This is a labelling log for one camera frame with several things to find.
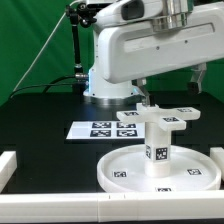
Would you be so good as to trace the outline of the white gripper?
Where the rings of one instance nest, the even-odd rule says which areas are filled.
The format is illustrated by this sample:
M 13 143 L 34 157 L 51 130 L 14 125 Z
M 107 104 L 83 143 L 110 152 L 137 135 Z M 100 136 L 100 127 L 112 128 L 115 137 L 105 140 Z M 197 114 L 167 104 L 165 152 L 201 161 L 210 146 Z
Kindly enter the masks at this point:
M 188 93 L 202 92 L 205 62 L 224 58 L 224 3 L 194 8 L 188 24 L 155 32 L 150 22 L 104 29 L 98 39 L 100 75 L 110 83 L 133 81 L 144 106 L 153 106 L 144 77 L 193 66 Z

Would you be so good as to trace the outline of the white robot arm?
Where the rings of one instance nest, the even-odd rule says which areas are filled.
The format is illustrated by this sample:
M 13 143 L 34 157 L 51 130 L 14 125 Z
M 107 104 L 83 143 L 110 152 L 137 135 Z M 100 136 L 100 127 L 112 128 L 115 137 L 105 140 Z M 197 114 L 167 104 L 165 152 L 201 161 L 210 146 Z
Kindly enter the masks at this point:
M 86 0 L 94 64 L 85 97 L 104 105 L 145 95 L 143 79 L 185 67 L 201 91 L 206 63 L 224 58 L 224 0 Z

